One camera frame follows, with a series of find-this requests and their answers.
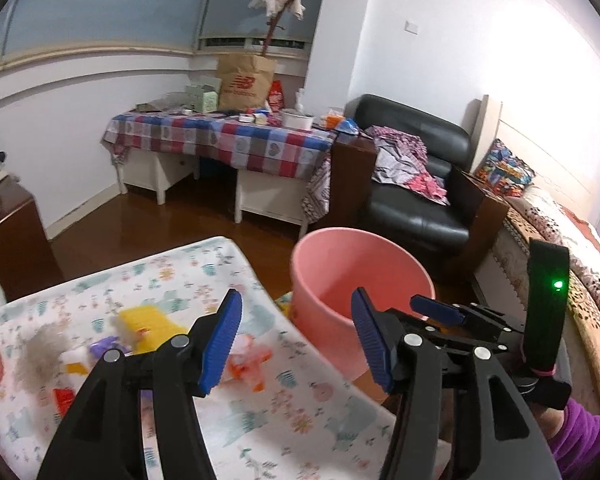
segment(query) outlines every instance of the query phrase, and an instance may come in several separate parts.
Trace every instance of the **window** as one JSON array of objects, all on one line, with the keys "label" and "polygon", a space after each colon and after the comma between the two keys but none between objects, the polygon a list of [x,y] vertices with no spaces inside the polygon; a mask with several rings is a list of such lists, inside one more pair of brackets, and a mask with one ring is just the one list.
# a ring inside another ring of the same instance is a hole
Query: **window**
[{"label": "window", "polygon": [[[251,0],[209,0],[201,39],[265,38],[269,27],[264,9],[250,9]],[[274,35],[277,40],[311,41],[318,21],[322,0],[302,0],[304,19],[297,20],[286,12]]]},{"label": "window", "polygon": [[7,57],[94,43],[190,49],[205,0],[17,0],[0,13]]},{"label": "window", "polygon": [[[231,50],[248,41],[257,48],[267,35],[267,19],[264,9],[248,8],[250,1],[10,0],[0,12],[0,60],[91,46],[193,50],[203,43]],[[304,50],[321,1],[302,0],[302,21],[286,13],[272,46]]]}]

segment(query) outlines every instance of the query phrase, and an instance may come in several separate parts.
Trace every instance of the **hand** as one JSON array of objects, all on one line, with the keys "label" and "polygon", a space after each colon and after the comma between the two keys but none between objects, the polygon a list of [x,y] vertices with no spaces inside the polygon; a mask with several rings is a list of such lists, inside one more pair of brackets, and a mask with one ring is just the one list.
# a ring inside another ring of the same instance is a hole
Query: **hand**
[{"label": "hand", "polygon": [[533,402],[529,404],[529,409],[536,419],[538,426],[540,426],[540,431],[542,431],[545,439],[551,440],[562,429],[564,411],[546,408]]}]

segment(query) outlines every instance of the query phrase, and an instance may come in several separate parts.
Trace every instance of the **light switch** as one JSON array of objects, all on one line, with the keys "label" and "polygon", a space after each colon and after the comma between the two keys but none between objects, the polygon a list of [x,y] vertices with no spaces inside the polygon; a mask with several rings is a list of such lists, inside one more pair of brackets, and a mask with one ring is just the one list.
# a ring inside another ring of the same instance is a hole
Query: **light switch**
[{"label": "light switch", "polygon": [[404,24],[404,30],[410,32],[411,34],[418,34],[420,32],[420,26],[413,22],[406,22]]}]

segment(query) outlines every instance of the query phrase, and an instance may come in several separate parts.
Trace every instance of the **colorful pillow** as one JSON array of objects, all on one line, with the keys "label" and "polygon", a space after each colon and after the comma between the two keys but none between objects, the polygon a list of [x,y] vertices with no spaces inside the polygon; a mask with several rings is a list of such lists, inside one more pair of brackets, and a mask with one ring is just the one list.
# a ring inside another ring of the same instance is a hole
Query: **colorful pillow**
[{"label": "colorful pillow", "polygon": [[500,139],[495,139],[475,176],[489,186],[495,194],[522,196],[536,172],[521,158],[516,157]]}]

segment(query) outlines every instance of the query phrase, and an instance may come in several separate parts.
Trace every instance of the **white bowl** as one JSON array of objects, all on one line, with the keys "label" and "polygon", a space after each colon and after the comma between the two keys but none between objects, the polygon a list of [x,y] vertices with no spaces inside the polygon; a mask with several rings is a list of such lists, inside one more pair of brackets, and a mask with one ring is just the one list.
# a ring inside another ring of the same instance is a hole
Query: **white bowl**
[{"label": "white bowl", "polygon": [[312,129],[314,116],[300,115],[295,110],[286,108],[280,112],[282,114],[282,125],[292,130],[304,130],[306,132]]}]

